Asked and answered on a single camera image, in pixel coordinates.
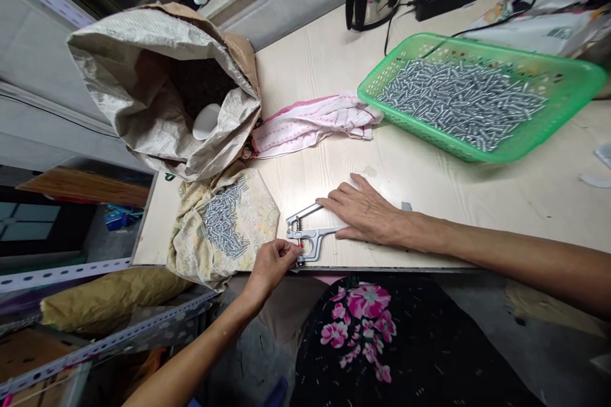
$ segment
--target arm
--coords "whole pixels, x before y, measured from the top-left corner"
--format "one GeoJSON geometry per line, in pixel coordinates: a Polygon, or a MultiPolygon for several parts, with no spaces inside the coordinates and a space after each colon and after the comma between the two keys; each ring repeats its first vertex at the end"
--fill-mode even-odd
{"type": "Polygon", "coordinates": [[[123,407],[183,407],[227,347],[257,316],[301,249],[276,239],[261,246],[248,283],[212,326],[145,381],[123,407]]]}
{"type": "Polygon", "coordinates": [[[611,254],[404,212],[361,175],[351,177],[360,190],[342,183],[328,198],[316,200],[350,225],[338,231],[337,238],[452,256],[530,285],[599,318],[611,319],[611,254]]]}

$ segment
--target pink flower print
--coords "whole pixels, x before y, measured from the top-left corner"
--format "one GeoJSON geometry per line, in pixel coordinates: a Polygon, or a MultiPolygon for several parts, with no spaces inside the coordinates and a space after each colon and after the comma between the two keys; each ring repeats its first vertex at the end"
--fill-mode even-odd
{"type": "Polygon", "coordinates": [[[373,338],[374,336],[374,322],[368,319],[361,321],[363,324],[363,337],[373,338]]]}
{"type": "Polygon", "coordinates": [[[374,335],[374,343],[376,345],[377,352],[382,354],[382,349],[384,348],[384,342],[380,340],[380,337],[378,334],[374,335]]]}
{"type": "Polygon", "coordinates": [[[341,300],[341,299],[343,299],[343,298],[345,298],[345,297],[346,297],[346,290],[340,286],[340,287],[337,289],[337,296],[333,296],[333,297],[331,298],[331,300],[332,300],[333,302],[337,302],[337,301],[339,301],[339,300],[341,300]]]}
{"type": "Polygon", "coordinates": [[[369,362],[377,362],[377,352],[376,348],[369,342],[365,344],[365,349],[363,350],[363,354],[367,358],[369,362]]]}
{"type": "Polygon", "coordinates": [[[350,291],[348,309],[355,318],[377,318],[389,302],[390,294],[387,290],[378,285],[364,284],[350,291]]]}
{"type": "Polygon", "coordinates": [[[380,363],[376,364],[376,378],[380,382],[391,383],[393,379],[390,377],[390,367],[383,366],[380,363]]]}
{"type": "Polygon", "coordinates": [[[331,342],[333,348],[341,348],[344,340],[348,338],[348,327],[342,322],[325,324],[320,335],[322,336],[320,343],[323,345],[331,342]]]}
{"type": "Polygon", "coordinates": [[[385,310],[376,321],[376,329],[382,333],[382,337],[387,342],[392,342],[391,336],[397,335],[397,327],[392,318],[390,312],[385,310]]]}
{"type": "Polygon", "coordinates": [[[350,353],[348,353],[345,358],[346,358],[346,362],[352,362],[353,359],[355,359],[361,352],[361,346],[357,345],[356,348],[354,350],[352,350],[350,353]]]}
{"type": "Polygon", "coordinates": [[[333,312],[331,312],[331,316],[333,317],[333,319],[342,319],[345,314],[346,309],[344,308],[344,305],[341,302],[336,303],[333,312]]]}

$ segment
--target finger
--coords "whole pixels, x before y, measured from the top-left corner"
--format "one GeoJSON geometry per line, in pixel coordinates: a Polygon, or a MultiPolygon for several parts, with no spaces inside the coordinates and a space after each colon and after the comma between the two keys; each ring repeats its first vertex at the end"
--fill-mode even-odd
{"type": "Polygon", "coordinates": [[[293,251],[297,252],[297,256],[302,252],[302,248],[299,245],[295,245],[291,242],[287,242],[282,250],[280,250],[279,255],[281,258],[291,254],[293,251]]]}
{"type": "Polygon", "coordinates": [[[335,214],[337,214],[342,206],[338,201],[324,197],[317,198],[316,203],[327,210],[331,210],[335,214]]]}
{"type": "Polygon", "coordinates": [[[359,229],[353,227],[343,228],[335,232],[335,238],[337,240],[350,238],[351,240],[363,240],[365,242],[369,241],[368,236],[362,233],[359,229]]]}
{"type": "Polygon", "coordinates": [[[288,251],[291,247],[297,247],[296,245],[283,238],[277,238],[269,243],[275,248],[275,250],[277,250],[278,253],[282,251],[288,251]]]}
{"type": "Polygon", "coordinates": [[[292,245],[292,248],[286,252],[286,254],[280,259],[287,268],[290,268],[297,262],[297,258],[301,254],[301,248],[296,245],[292,245]]]}
{"type": "Polygon", "coordinates": [[[369,182],[359,174],[350,174],[350,178],[352,178],[355,183],[358,184],[358,187],[361,189],[361,191],[373,189],[371,184],[369,184],[369,182]]]}
{"type": "Polygon", "coordinates": [[[358,192],[358,190],[356,190],[354,186],[352,186],[352,185],[350,185],[350,184],[348,184],[346,182],[343,182],[342,184],[340,184],[337,187],[337,189],[339,189],[340,191],[342,191],[343,193],[346,193],[348,195],[355,194],[355,193],[358,192]]]}
{"type": "Polygon", "coordinates": [[[329,198],[343,204],[348,199],[348,194],[345,194],[340,190],[333,190],[329,193],[329,198]]]}

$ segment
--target metal pliers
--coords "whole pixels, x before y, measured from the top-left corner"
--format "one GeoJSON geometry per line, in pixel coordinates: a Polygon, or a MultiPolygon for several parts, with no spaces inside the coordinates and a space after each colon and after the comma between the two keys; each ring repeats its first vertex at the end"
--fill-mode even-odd
{"type": "Polygon", "coordinates": [[[327,229],[310,229],[310,230],[302,230],[301,229],[301,219],[306,217],[310,213],[315,212],[316,210],[321,209],[322,207],[315,203],[314,205],[310,205],[308,208],[301,210],[300,212],[295,213],[293,216],[286,218],[286,224],[288,226],[286,231],[286,237],[299,240],[300,247],[303,247],[301,240],[303,238],[310,241],[312,244],[312,251],[307,254],[307,256],[299,256],[297,258],[297,265],[299,267],[303,266],[306,262],[316,262],[318,260],[318,256],[320,254],[320,245],[322,244],[322,239],[325,235],[330,233],[335,233],[340,229],[343,229],[347,226],[340,226],[335,228],[327,228],[327,229]],[[296,229],[293,231],[293,223],[296,223],[296,229]]]}

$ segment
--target hand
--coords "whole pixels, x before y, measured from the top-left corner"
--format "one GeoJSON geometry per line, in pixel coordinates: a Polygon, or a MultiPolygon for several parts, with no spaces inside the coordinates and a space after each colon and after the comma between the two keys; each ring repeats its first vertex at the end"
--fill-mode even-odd
{"type": "Polygon", "coordinates": [[[300,254],[301,248],[281,238],[263,244],[256,254],[255,266],[244,293],[256,300],[267,300],[300,254]]]}
{"type": "Polygon", "coordinates": [[[435,218],[405,212],[392,206],[359,174],[350,174],[360,190],[342,183],[318,198],[316,203],[338,215],[349,227],[335,233],[338,239],[352,238],[379,245],[396,245],[421,252],[435,251],[439,238],[435,218]]]}

